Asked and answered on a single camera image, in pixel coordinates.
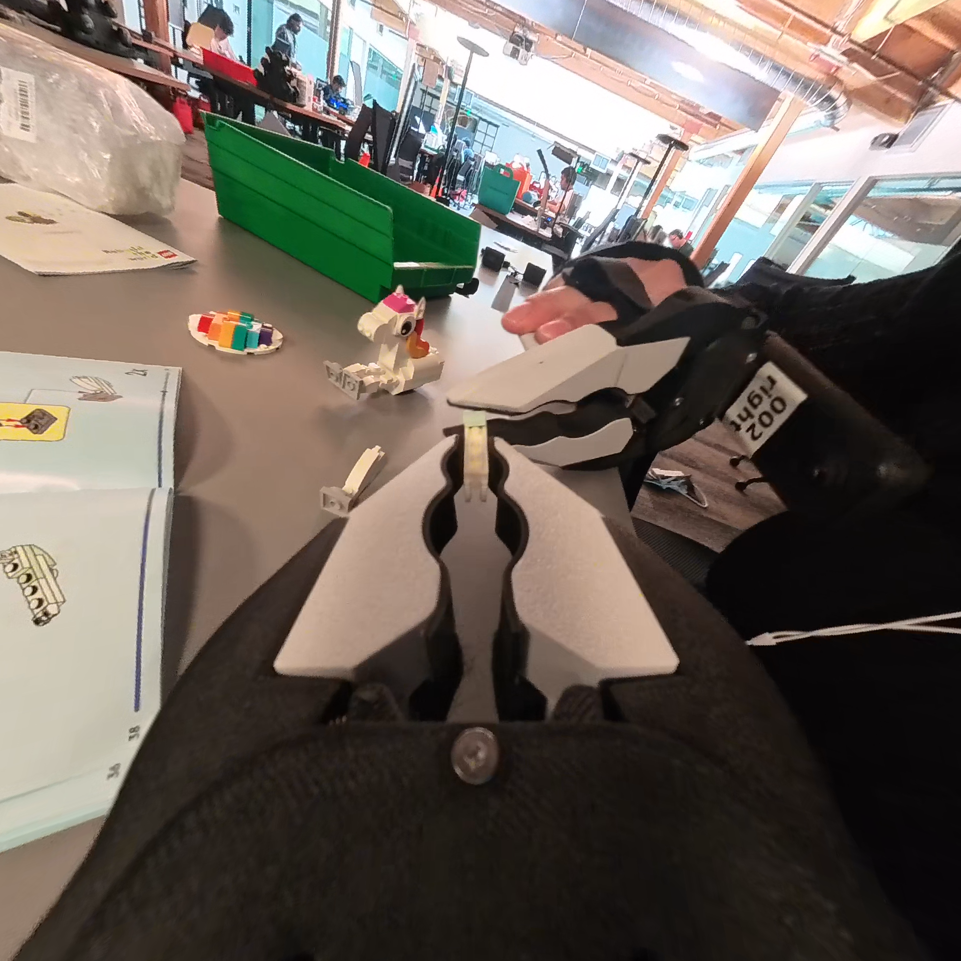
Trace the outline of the open instruction booklet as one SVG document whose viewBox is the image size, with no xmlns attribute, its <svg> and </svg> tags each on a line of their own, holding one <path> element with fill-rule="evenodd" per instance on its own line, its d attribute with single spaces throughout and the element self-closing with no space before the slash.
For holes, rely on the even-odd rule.
<svg viewBox="0 0 961 961">
<path fill-rule="evenodd" d="M 1 354 L 1 850 L 107 814 L 161 706 L 177 367 Z"/>
</svg>

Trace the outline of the white lego wing piece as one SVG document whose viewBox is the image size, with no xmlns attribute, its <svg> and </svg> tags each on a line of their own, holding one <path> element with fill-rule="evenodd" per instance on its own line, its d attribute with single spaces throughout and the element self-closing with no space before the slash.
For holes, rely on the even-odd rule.
<svg viewBox="0 0 961 961">
<path fill-rule="evenodd" d="M 378 476 L 385 458 L 386 452 L 381 446 L 367 448 L 340 487 L 321 488 L 321 510 L 335 517 L 348 516 L 363 492 Z"/>
</svg>

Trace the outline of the person's right hand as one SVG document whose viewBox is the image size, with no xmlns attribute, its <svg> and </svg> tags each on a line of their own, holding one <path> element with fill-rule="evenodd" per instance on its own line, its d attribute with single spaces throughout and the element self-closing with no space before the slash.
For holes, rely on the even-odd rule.
<svg viewBox="0 0 961 961">
<path fill-rule="evenodd" d="M 543 290 L 509 309 L 502 326 L 545 343 L 658 306 L 693 286 L 703 287 L 702 272 L 671 247 L 641 241 L 609 245 L 570 260 Z"/>
</svg>

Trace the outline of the person's right forearm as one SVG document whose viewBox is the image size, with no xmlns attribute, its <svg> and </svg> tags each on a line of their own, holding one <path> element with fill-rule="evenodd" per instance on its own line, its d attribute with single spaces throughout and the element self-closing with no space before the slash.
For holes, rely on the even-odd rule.
<svg viewBox="0 0 961 961">
<path fill-rule="evenodd" d="M 960 254 L 847 285 L 740 282 L 729 288 L 769 328 L 919 452 L 959 480 Z"/>
</svg>

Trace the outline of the closed instruction booklet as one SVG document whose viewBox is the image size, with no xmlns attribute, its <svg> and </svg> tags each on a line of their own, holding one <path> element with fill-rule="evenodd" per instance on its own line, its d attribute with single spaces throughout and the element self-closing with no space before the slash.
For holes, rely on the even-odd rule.
<svg viewBox="0 0 961 961">
<path fill-rule="evenodd" d="M 106 214 L 11 183 L 1 186 L 1 257 L 46 277 L 173 269 L 196 261 Z"/>
</svg>

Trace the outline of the small white lego piece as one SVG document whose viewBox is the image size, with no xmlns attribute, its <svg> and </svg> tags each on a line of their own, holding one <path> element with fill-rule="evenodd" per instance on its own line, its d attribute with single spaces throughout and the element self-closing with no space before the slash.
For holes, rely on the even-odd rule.
<svg viewBox="0 0 961 961">
<path fill-rule="evenodd" d="M 463 415 L 463 485 L 465 502 L 484 503 L 489 493 L 489 440 L 487 415 L 466 411 Z"/>
</svg>

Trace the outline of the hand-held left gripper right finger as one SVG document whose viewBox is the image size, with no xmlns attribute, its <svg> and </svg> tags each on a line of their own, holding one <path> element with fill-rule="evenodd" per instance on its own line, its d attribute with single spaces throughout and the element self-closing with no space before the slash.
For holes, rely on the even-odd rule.
<svg viewBox="0 0 961 961">
<path fill-rule="evenodd" d="M 507 467 L 500 506 L 520 511 L 508 585 L 522 677 L 557 701 L 576 685 L 673 674 L 679 656 L 604 515 L 505 440 L 494 450 Z"/>
</svg>

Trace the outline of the clear plastic bag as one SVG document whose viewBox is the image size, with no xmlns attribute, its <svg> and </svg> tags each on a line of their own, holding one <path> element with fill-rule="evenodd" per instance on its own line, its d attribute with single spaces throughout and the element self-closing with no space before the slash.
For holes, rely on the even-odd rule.
<svg viewBox="0 0 961 961">
<path fill-rule="evenodd" d="M 1 27 L 1 176 L 115 215 L 169 215 L 177 119 L 128 79 Z"/>
</svg>

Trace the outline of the white plate with coloured bricks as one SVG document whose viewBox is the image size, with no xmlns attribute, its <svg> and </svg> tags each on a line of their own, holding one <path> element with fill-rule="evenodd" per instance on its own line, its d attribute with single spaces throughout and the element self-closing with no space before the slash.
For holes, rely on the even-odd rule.
<svg viewBox="0 0 961 961">
<path fill-rule="evenodd" d="M 266 356 L 282 349 L 282 331 L 246 311 L 212 310 L 190 314 L 186 321 L 192 339 L 231 356 Z"/>
</svg>

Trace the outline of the litter on floor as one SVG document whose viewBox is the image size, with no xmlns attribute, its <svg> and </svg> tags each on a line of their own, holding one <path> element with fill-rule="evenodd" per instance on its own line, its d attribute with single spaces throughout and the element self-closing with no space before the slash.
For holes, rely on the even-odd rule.
<svg viewBox="0 0 961 961">
<path fill-rule="evenodd" d="M 644 484 L 666 493 L 678 494 L 702 510 L 709 507 L 707 498 L 690 474 L 652 467 L 645 474 Z"/>
</svg>

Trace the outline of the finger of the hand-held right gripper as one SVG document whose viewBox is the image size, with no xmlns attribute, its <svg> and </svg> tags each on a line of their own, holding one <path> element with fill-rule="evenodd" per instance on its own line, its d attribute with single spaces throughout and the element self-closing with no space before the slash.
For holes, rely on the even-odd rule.
<svg viewBox="0 0 961 961">
<path fill-rule="evenodd" d="M 480 417 L 486 422 L 490 460 L 500 443 L 533 463 L 570 470 L 618 465 L 637 430 L 622 407 L 540 407 L 521 413 L 466 410 L 461 422 L 443 427 L 442 434 L 465 433 Z"/>
<path fill-rule="evenodd" d="M 520 415 L 600 391 L 644 394 L 679 365 L 689 342 L 678 337 L 620 345 L 601 326 L 585 326 L 480 372 L 447 400 L 462 409 Z"/>
</svg>

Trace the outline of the green tote bag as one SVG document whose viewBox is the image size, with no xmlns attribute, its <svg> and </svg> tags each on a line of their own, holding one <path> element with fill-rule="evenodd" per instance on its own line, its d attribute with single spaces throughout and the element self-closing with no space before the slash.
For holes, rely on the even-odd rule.
<svg viewBox="0 0 961 961">
<path fill-rule="evenodd" d="M 505 164 L 486 164 L 479 180 L 476 203 L 499 215 L 511 213 L 520 183 L 513 168 Z"/>
</svg>

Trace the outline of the white lego unicorn figure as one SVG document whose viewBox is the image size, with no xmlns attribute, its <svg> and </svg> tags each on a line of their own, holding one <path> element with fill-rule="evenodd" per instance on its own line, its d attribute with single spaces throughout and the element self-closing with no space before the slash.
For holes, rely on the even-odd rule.
<svg viewBox="0 0 961 961">
<path fill-rule="evenodd" d="M 398 285 L 363 314 L 358 332 L 378 346 L 376 361 L 341 366 L 325 361 L 327 379 L 353 400 L 398 396 L 441 377 L 444 360 L 424 338 L 426 299 L 414 300 Z"/>
</svg>

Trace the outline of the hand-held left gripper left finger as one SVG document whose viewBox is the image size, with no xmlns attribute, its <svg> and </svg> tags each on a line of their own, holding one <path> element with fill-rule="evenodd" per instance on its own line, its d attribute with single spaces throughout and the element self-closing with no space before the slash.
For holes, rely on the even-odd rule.
<svg viewBox="0 0 961 961">
<path fill-rule="evenodd" d="M 457 531 L 460 439 L 443 438 L 355 508 L 274 661 L 285 677 L 459 681 L 442 559 Z"/>
</svg>

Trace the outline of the green plastic bin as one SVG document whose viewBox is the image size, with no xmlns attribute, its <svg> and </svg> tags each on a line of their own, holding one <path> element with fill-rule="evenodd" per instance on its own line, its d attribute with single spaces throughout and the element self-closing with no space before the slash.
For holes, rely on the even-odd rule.
<svg viewBox="0 0 961 961">
<path fill-rule="evenodd" d="M 219 214 L 372 303 L 478 288 L 481 227 L 334 151 L 207 114 Z"/>
</svg>

